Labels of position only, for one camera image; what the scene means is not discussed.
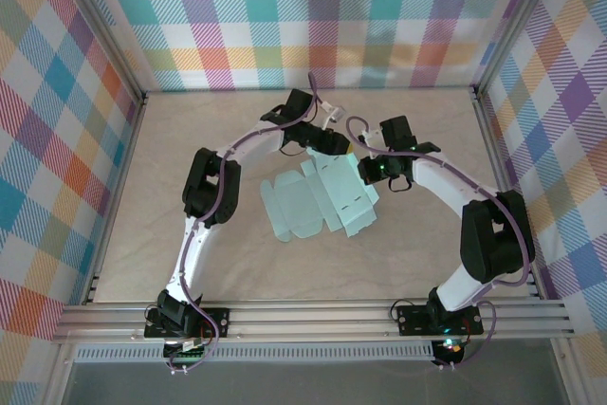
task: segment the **plaid fabric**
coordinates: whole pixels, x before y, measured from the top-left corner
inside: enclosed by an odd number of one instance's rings
[[[100,0],[161,90],[469,85],[517,2]]]
[[[549,294],[607,396],[607,0],[541,0],[490,88]]]
[[[0,404],[33,401],[135,104],[73,0],[0,0]]]

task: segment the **purple cable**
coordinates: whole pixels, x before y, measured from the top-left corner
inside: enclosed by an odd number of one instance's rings
[[[310,89],[312,89],[312,102],[307,107],[305,112],[301,116],[296,118],[295,120],[292,120],[291,122],[287,122],[282,125],[276,125],[274,127],[263,128],[261,130],[257,130],[254,132],[249,132],[247,135],[244,135],[242,138],[240,138],[236,142],[234,142],[232,144],[231,148],[229,148],[228,151],[221,158],[221,162],[219,164],[219,177],[218,177],[219,188],[217,189],[217,197],[215,198],[214,204],[212,205],[211,209],[208,212],[206,212],[201,217],[195,219],[193,222],[192,230],[190,231],[188,240],[186,241],[185,245],[183,246],[181,261],[179,262],[179,284],[181,285],[181,289],[183,289],[183,294],[185,295],[186,299],[188,300],[188,303],[202,316],[202,318],[207,320],[207,322],[209,322],[209,324],[212,326],[214,337],[213,337],[213,343],[212,343],[211,347],[209,348],[209,350],[207,351],[207,353],[205,353],[204,357],[202,359],[198,360],[197,362],[195,362],[194,364],[192,364],[189,368],[184,367],[184,370],[183,370],[184,373],[198,367],[202,362],[204,362],[206,357],[210,356],[212,354],[212,352],[215,351],[215,348],[217,347],[217,343],[219,343],[219,327],[217,326],[217,323],[215,322],[215,320],[213,318],[211,318],[211,315],[209,315],[202,308],[200,308],[200,306],[198,304],[196,304],[196,302],[192,299],[192,296],[190,295],[190,290],[188,289],[188,284],[186,284],[186,280],[185,280],[186,256],[188,254],[188,250],[190,248],[190,244],[192,243],[194,234],[198,231],[199,224],[201,222],[204,222],[208,218],[210,218],[219,208],[219,204],[221,203],[221,198],[224,195],[224,186],[225,186],[224,170],[226,168],[226,161],[228,160],[228,157],[231,156],[236,151],[236,149],[238,149],[238,147],[240,147],[242,144],[244,144],[251,138],[257,137],[264,133],[274,132],[276,130],[284,130],[285,128],[288,128],[291,125],[295,125],[296,123],[301,122],[310,113],[310,111],[312,110],[312,107],[318,102],[318,100],[320,98],[318,96],[316,78],[314,78],[314,75],[312,74],[311,71],[308,72],[307,78],[310,81]],[[171,368],[171,370],[173,372],[177,372],[177,369],[175,369],[175,367],[173,366],[173,358],[169,358],[169,367]]]
[[[527,245],[524,242],[523,233],[521,232],[519,225],[516,223],[516,220],[514,219],[514,217],[510,213],[510,211],[506,208],[506,206],[504,206],[499,199],[497,199],[494,195],[489,193],[487,190],[483,189],[479,184],[474,182],[472,179],[470,179],[467,175],[465,175],[464,173],[459,171],[453,165],[451,165],[447,161],[441,160],[440,158],[436,158],[435,156],[427,156],[426,154],[420,154],[419,152],[411,152],[411,151],[403,151],[403,152],[382,151],[381,149],[376,149],[374,147],[368,146],[364,142],[359,141],[359,139],[356,137],[356,135],[352,132],[352,129],[350,128],[350,124],[351,124],[352,120],[358,120],[358,121],[362,122],[364,124],[365,130],[367,132],[369,131],[369,122],[367,122],[365,119],[363,119],[359,116],[351,116],[345,122],[345,128],[346,128],[346,131],[348,132],[348,135],[350,136],[350,139],[355,144],[362,147],[363,149],[366,149],[367,151],[373,152],[375,154],[382,154],[384,156],[414,156],[416,158],[423,158],[425,160],[431,161],[432,163],[436,163],[436,164],[440,165],[441,167],[450,171],[453,175],[457,176],[464,183],[471,186],[471,188],[474,189],[474,191],[481,194],[486,199],[489,199],[493,204],[495,204],[495,206],[497,206],[497,208],[500,210],[500,212],[506,217],[506,220],[510,224],[510,227],[512,227],[512,230],[514,231],[514,234],[516,236],[516,240],[519,243],[519,247],[521,248],[521,254],[523,255],[523,275],[516,282],[506,282],[503,280],[496,280],[493,283],[496,285],[504,285],[504,286],[521,286],[526,283],[527,277],[529,276],[529,270],[530,270],[529,252],[527,250]],[[479,296],[477,293],[477,295],[474,296],[474,299],[478,299],[481,297],[482,296]]]

